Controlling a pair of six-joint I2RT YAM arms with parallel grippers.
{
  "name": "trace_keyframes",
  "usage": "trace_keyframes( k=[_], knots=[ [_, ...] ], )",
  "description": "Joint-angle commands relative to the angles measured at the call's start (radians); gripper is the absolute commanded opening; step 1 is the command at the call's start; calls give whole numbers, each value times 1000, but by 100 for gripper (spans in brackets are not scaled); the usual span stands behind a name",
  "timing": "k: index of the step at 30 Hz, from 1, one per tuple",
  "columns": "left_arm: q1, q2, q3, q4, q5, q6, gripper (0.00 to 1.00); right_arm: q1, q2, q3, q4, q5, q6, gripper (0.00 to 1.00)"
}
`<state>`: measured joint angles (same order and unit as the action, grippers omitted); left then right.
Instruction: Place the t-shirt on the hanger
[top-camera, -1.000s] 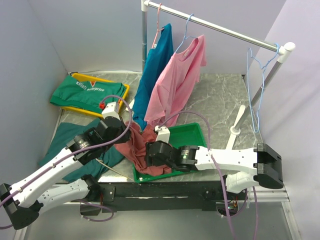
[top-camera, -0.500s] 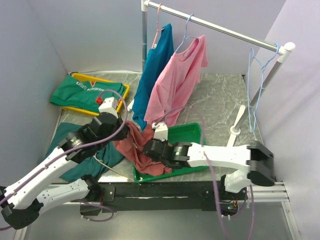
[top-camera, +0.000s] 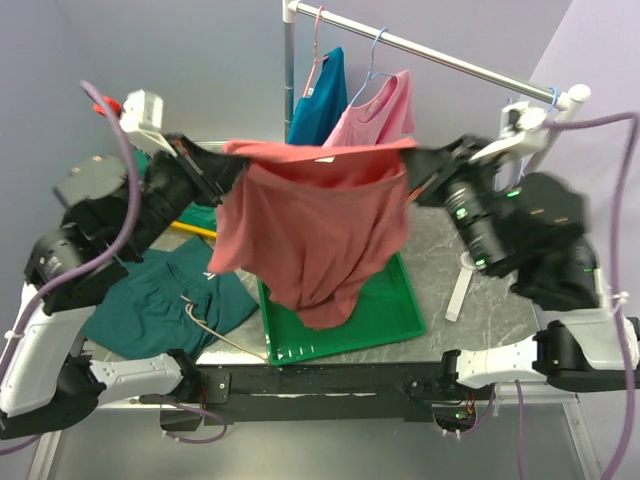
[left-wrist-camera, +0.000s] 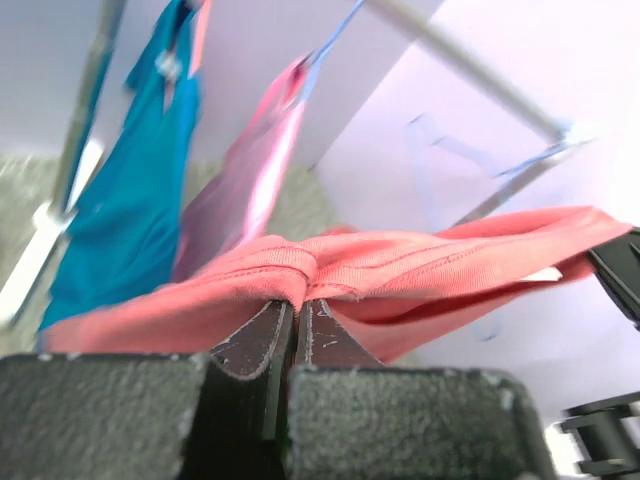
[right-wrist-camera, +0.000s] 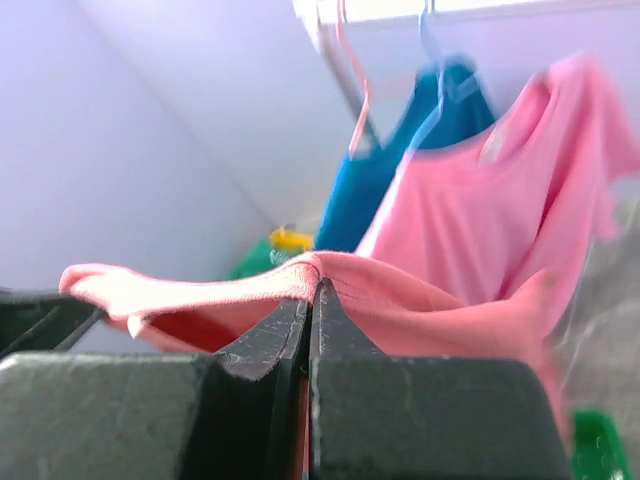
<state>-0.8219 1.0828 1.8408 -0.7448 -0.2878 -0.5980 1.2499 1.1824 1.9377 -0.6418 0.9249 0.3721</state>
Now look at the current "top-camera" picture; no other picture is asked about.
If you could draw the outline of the salmon red t shirt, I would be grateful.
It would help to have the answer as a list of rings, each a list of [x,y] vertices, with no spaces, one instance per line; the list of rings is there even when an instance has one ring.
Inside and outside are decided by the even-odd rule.
[[[249,165],[216,209],[209,271],[254,274],[308,328],[344,324],[363,285],[408,238],[401,154],[414,145],[227,142],[225,153]]]

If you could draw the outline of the light blue wire hanger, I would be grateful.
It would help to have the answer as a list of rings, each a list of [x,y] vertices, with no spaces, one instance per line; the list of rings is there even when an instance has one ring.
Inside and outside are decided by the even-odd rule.
[[[525,175],[527,158],[540,152],[547,145],[546,130],[542,127],[549,115],[556,110],[560,92],[551,87],[551,103],[548,106],[531,106],[529,101],[514,102],[511,97],[501,111],[499,140],[505,140],[506,153],[518,166],[512,174],[512,184]]]

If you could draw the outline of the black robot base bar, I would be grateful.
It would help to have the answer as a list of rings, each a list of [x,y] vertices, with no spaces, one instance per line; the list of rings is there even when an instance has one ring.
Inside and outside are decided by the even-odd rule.
[[[167,395],[229,423],[401,418],[432,420],[432,406],[487,400],[491,388],[456,386],[437,362],[203,365]]]

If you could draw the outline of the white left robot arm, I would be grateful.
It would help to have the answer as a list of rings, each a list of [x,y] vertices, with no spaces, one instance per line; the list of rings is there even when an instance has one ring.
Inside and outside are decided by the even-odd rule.
[[[64,215],[32,249],[1,356],[3,439],[33,442],[130,397],[169,403],[199,394],[201,371],[182,350],[112,366],[72,347],[126,264],[140,262],[190,204],[223,203],[248,163],[174,135],[145,171],[126,149],[81,162],[55,186]]]

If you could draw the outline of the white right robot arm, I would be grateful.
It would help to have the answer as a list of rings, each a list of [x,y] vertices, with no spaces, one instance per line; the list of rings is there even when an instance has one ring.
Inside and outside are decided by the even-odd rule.
[[[493,187],[503,164],[534,149],[521,134],[495,142],[465,136],[402,154],[411,200],[448,213],[476,271],[513,275],[512,292],[552,317],[516,343],[444,353],[437,382],[449,398],[512,381],[575,393],[639,386],[639,322],[614,307],[586,238],[585,199],[542,173],[505,191]]]

